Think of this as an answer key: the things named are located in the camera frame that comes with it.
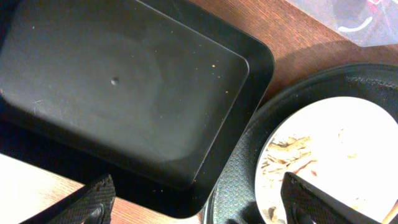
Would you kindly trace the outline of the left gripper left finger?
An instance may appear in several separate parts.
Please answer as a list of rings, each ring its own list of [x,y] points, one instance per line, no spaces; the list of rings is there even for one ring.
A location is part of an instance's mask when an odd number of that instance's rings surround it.
[[[110,224],[115,199],[111,175],[102,175],[21,224]]]

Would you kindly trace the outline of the grey plate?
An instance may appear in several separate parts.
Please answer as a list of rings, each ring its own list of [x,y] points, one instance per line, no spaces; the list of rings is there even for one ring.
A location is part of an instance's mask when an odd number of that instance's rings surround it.
[[[297,176],[349,208],[381,223],[397,201],[397,121],[368,100],[340,96],[312,103],[285,118],[262,147],[254,191],[266,223],[285,223],[280,190],[266,186],[261,162],[270,143],[309,136],[318,162]]]

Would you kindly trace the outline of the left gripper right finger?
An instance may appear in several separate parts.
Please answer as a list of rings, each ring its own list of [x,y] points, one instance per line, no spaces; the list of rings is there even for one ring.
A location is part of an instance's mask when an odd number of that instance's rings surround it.
[[[288,224],[377,222],[349,208],[292,172],[284,174],[280,195]]]

